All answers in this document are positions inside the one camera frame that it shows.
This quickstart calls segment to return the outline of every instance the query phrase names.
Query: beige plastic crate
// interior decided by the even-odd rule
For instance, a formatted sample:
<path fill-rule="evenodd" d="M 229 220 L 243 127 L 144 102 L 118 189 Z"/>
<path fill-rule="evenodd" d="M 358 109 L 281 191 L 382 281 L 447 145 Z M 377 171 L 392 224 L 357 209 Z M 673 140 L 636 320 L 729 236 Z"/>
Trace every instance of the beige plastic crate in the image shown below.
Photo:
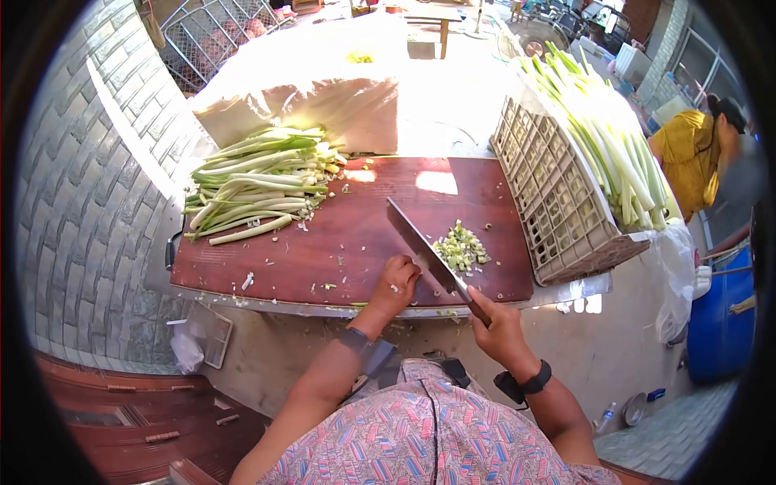
<path fill-rule="evenodd" d="M 608 272 L 650 246 L 644 233 L 617 228 L 587 162 L 554 117 L 530 113 L 507 96 L 491 144 L 539 285 Z"/>

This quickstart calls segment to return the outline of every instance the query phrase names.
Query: water bottle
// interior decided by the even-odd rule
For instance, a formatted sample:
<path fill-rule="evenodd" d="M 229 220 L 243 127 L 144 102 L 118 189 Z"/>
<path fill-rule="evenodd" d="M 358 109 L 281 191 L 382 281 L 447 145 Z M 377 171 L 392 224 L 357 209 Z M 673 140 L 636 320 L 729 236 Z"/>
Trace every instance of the water bottle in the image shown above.
<path fill-rule="evenodd" d="M 609 424 L 609 421 L 611 421 L 612 417 L 615 415 L 615 407 L 617 407 L 617 403 L 611 403 L 609 404 L 609 407 L 606 408 L 604 415 L 601 416 L 601 422 L 598 423 L 598 426 L 595 428 L 596 435 L 600 435 L 604 432 L 604 428 L 606 428 L 606 425 Z"/>

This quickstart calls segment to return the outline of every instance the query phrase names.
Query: patterned shirt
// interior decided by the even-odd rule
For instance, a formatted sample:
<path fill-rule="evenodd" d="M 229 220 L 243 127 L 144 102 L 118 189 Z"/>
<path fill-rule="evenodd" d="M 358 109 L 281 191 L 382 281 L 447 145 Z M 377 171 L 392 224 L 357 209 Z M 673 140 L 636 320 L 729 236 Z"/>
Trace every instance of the patterned shirt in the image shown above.
<path fill-rule="evenodd" d="M 620 483 L 602 466 L 562 461 L 544 433 L 475 382 L 405 359 L 396 386 L 369 386 L 283 453 L 258 483 Z"/>

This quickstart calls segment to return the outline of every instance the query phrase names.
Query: hand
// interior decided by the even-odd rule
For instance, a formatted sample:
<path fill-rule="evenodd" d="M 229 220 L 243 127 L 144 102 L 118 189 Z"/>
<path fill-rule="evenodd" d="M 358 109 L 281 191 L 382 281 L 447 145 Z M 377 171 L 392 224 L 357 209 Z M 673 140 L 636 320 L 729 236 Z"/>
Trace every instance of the hand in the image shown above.
<path fill-rule="evenodd" d="M 421 267 L 414 264 L 409 256 L 396 255 L 389 258 L 377 280 L 368 308 L 385 317 L 387 324 L 412 302 L 415 283 L 420 276 Z"/>
<path fill-rule="evenodd" d="M 520 310 L 495 303 L 472 286 L 466 290 L 491 320 L 490 327 L 485 327 L 482 320 L 473 314 L 469 315 L 477 345 L 511 372 L 518 383 L 524 383 L 538 374 L 542 363 L 525 343 Z"/>

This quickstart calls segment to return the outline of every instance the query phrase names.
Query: blue barrel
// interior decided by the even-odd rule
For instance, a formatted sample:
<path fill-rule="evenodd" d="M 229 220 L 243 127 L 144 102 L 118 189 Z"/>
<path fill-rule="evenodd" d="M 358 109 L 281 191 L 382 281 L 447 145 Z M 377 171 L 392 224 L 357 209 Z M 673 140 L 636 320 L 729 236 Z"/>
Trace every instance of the blue barrel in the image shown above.
<path fill-rule="evenodd" d="M 724 269 L 750 265 L 744 248 Z M 687 353 L 690 380 L 707 383 L 744 370 L 754 341 L 754 308 L 729 315 L 730 305 L 754 294 L 751 270 L 712 277 L 712 288 L 692 302 Z"/>

